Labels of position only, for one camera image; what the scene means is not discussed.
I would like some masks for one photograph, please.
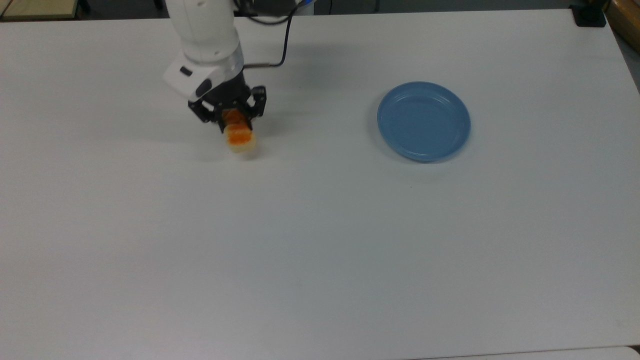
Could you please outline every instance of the cable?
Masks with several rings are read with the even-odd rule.
[[[9,9],[9,6],[11,6],[12,2],[13,0],[9,0],[9,3],[4,7],[4,9],[2,10],[2,13],[0,13],[0,17],[4,16],[4,13],[6,13],[6,10]]]
[[[257,64],[246,64],[244,66],[245,69],[255,69],[257,67],[280,67],[284,64],[284,60],[287,58],[287,46],[289,45],[289,30],[291,29],[291,21],[293,20],[293,16],[289,16],[287,21],[287,31],[284,33],[284,46],[282,47],[282,58],[280,62],[277,64],[272,63],[257,63]]]
[[[280,25],[280,24],[284,24],[285,22],[289,21],[289,19],[291,17],[293,17],[293,14],[296,13],[296,11],[298,10],[298,8],[300,7],[300,4],[302,3],[302,1],[300,3],[298,3],[296,5],[296,7],[293,8],[293,10],[291,10],[291,13],[289,13],[289,15],[287,15],[284,19],[280,19],[280,20],[276,20],[276,21],[264,21],[264,20],[260,20],[260,19],[256,19],[255,17],[251,16],[251,15],[247,15],[243,9],[240,7],[240,4],[238,3],[237,0],[234,0],[234,5],[239,9],[239,12],[242,16],[246,17],[247,19],[253,21],[253,22],[257,22],[258,24],[262,24],[262,25],[267,25],[267,26],[272,26],[272,25]]]
[[[238,7],[238,9],[240,8],[239,3],[237,2],[237,0],[233,0],[234,4]],[[289,30],[291,29],[291,21],[293,20],[293,15],[296,13],[296,11],[298,11],[298,8],[300,7],[300,5],[304,2],[304,0],[301,0],[296,7],[293,8],[293,10],[291,10],[291,12],[289,13],[289,15],[282,19],[282,20],[278,20],[276,22],[266,22],[263,20],[259,20],[259,19],[255,19],[253,17],[250,16],[246,16],[247,18],[249,18],[250,20],[257,22],[258,24],[263,24],[263,25],[279,25],[279,24],[283,24],[283,23],[287,23],[287,30],[285,31],[284,34],[284,45],[282,47],[282,58],[280,59],[279,63],[276,64],[272,64],[272,63],[254,63],[254,64],[246,64],[244,66],[244,69],[255,69],[255,68],[262,68],[262,67],[280,67],[282,66],[282,64],[284,64],[284,60],[287,58],[287,46],[289,45]]]

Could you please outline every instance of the white table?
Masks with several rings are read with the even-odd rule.
[[[638,360],[640,355],[628,347],[582,350],[524,352],[490,356],[448,357],[450,360]]]
[[[284,29],[237,20],[248,62]],[[0,24],[3,359],[388,360],[640,343],[640,99],[569,10],[300,17],[257,153],[161,75],[168,20]],[[391,88],[472,117],[396,155]]]

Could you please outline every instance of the wooden object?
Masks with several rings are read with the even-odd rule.
[[[640,6],[634,0],[612,0],[606,14],[611,28],[640,52]]]
[[[13,0],[3,20],[69,19],[76,15],[77,0]]]
[[[6,7],[9,6],[10,2],[11,0],[0,0],[0,14],[2,14],[4,9],[6,9]]]

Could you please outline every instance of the blue plate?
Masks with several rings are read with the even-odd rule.
[[[378,107],[382,137],[400,155],[440,161],[463,147],[471,130],[469,112],[454,93],[425,82],[402,84]]]

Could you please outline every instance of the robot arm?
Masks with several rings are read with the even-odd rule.
[[[250,4],[260,8],[269,1],[273,0]],[[296,3],[289,1],[292,6],[283,8],[282,0],[276,1],[281,7],[276,11],[291,12]],[[244,82],[244,59],[231,0],[166,0],[166,7],[182,49],[164,73],[164,80],[188,100],[189,108],[202,122],[219,125],[233,151],[251,149],[255,144],[251,121],[264,113],[266,88],[251,89]]]

